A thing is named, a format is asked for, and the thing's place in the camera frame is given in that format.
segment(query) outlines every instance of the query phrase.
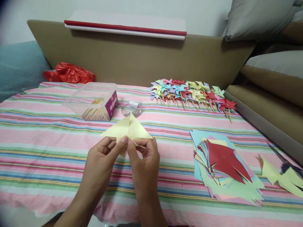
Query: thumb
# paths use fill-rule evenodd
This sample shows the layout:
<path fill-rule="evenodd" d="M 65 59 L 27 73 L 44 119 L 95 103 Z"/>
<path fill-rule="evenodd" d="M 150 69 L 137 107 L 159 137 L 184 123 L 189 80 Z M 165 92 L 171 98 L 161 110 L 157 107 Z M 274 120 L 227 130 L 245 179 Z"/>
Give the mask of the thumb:
<path fill-rule="evenodd" d="M 141 160 L 137 154 L 136 146 L 132 139 L 128 139 L 127 141 L 127 153 L 130 159 L 130 164 Z"/>
<path fill-rule="evenodd" d="M 118 157 L 118 155 L 123 151 L 123 149 L 126 150 L 126 143 L 128 140 L 128 136 L 123 136 L 120 141 L 116 144 L 116 146 L 108 153 L 108 158 L 115 161 Z"/>

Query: sofa cushion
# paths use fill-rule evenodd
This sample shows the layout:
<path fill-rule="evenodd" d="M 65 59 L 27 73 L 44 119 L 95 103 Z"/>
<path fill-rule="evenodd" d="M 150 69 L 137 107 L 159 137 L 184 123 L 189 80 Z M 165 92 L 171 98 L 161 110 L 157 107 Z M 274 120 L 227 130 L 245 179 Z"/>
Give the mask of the sofa cushion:
<path fill-rule="evenodd" d="M 294 0 L 233 0 L 226 41 L 272 40 L 291 23 Z"/>
<path fill-rule="evenodd" d="M 0 102 L 33 89 L 46 81 L 43 71 L 51 70 L 36 41 L 0 46 Z"/>
<path fill-rule="evenodd" d="M 303 11 L 295 14 L 292 22 L 283 31 L 283 35 L 290 42 L 303 45 Z"/>
<path fill-rule="evenodd" d="M 303 165 L 302 108 L 253 84 L 230 85 L 224 95 L 260 132 Z"/>
<path fill-rule="evenodd" d="M 254 84 L 303 107 L 303 50 L 252 57 L 241 72 Z"/>

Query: scissors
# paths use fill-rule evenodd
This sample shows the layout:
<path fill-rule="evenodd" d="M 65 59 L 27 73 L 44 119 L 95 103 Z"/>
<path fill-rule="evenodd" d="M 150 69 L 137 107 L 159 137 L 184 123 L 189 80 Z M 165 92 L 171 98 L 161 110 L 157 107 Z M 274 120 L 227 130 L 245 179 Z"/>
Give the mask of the scissors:
<path fill-rule="evenodd" d="M 294 166 L 293 164 L 291 164 L 289 161 L 287 161 L 279 152 L 277 152 L 269 143 L 267 143 L 268 146 L 273 150 L 273 152 L 275 152 L 275 154 L 281 159 L 281 161 L 283 162 L 282 165 L 282 172 L 285 173 L 289 167 L 291 167 L 295 172 L 297 172 L 302 178 L 303 178 L 303 170 L 300 169 L 299 167 Z"/>

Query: stack of colored paper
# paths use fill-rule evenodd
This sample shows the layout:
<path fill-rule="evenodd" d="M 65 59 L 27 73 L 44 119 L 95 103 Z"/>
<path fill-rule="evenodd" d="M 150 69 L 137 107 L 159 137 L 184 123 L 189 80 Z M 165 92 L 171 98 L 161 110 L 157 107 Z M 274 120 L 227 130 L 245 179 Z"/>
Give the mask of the stack of colored paper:
<path fill-rule="evenodd" d="M 211 197 L 260 206 L 264 185 L 226 136 L 199 130 L 191 132 L 195 148 L 194 174 Z"/>

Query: blue cushion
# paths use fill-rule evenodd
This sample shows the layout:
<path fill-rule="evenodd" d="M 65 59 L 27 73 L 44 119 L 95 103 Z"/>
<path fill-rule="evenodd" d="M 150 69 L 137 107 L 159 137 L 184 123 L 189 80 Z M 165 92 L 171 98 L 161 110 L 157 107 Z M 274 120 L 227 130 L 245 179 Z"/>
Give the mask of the blue cushion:
<path fill-rule="evenodd" d="M 46 81 L 51 70 L 36 41 L 0 46 L 0 102 Z"/>

